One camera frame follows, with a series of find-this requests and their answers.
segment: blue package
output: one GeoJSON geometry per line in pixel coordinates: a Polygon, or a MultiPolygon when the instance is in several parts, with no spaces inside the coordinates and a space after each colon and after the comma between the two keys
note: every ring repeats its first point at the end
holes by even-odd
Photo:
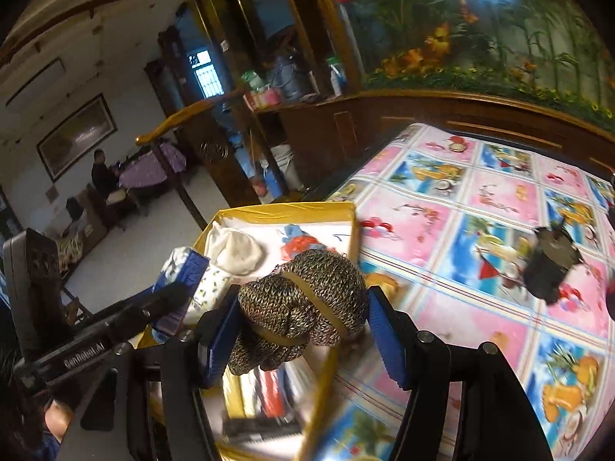
{"type": "Polygon", "coordinates": [[[181,322],[186,315],[190,300],[196,291],[203,274],[207,270],[209,259],[197,253],[191,247],[176,247],[171,256],[167,259],[158,276],[152,292],[164,288],[175,281],[187,285],[190,288],[190,298],[184,306],[175,312],[161,317],[152,324],[154,339],[159,343],[164,343],[168,337],[177,334],[181,328],[181,322]]]}

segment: wooden post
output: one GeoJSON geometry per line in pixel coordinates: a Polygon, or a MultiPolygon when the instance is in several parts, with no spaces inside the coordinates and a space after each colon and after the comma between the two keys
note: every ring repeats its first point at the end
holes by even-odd
{"type": "Polygon", "coordinates": [[[197,223],[197,225],[201,228],[202,231],[204,231],[205,228],[207,227],[207,220],[203,218],[203,215],[199,211],[199,208],[196,206],[196,204],[194,204],[194,201],[190,197],[190,194],[188,194],[180,178],[177,176],[177,173],[175,173],[175,171],[173,170],[171,163],[168,162],[167,157],[164,155],[164,152],[162,152],[162,149],[158,145],[157,140],[151,143],[151,148],[152,148],[152,152],[154,153],[154,156],[156,156],[156,159],[162,166],[162,169],[167,174],[167,177],[170,180],[171,185],[173,185],[181,201],[184,203],[184,206],[186,206],[186,208],[190,212],[190,215],[192,215],[192,218],[194,218],[194,221],[197,223]]]}

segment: window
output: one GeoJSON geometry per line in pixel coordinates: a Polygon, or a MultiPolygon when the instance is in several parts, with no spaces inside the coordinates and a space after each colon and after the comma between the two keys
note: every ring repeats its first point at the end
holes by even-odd
{"type": "Polygon", "coordinates": [[[207,50],[193,52],[188,55],[188,59],[196,74],[196,78],[199,80],[199,85],[205,98],[222,95],[224,90],[220,84],[216,69],[211,63],[209,52],[207,50]]]}

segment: black shirt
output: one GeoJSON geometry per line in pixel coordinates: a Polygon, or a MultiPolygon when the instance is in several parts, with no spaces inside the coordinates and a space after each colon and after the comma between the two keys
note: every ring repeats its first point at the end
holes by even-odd
{"type": "Polygon", "coordinates": [[[111,192],[119,188],[119,178],[104,163],[94,163],[91,182],[103,199],[107,199],[111,192]]]}

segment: wooden handrail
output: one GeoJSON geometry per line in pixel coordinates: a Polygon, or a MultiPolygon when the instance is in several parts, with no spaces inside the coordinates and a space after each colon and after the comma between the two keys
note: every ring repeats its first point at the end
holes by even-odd
{"type": "Polygon", "coordinates": [[[197,114],[204,112],[205,110],[211,109],[218,104],[223,104],[232,99],[236,99],[237,97],[241,97],[244,95],[244,93],[244,90],[238,88],[230,93],[216,95],[208,99],[203,99],[202,101],[197,101],[194,104],[184,107],[184,109],[181,109],[180,111],[171,114],[156,129],[152,130],[151,132],[144,135],[139,135],[139,137],[136,138],[135,142],[138,146],[150,144],[153,141],[162,137],[165,133],[169,132],[172,128],[175,128],[176,126],[185,123],[193,116],[196,116],[197,114]]]}

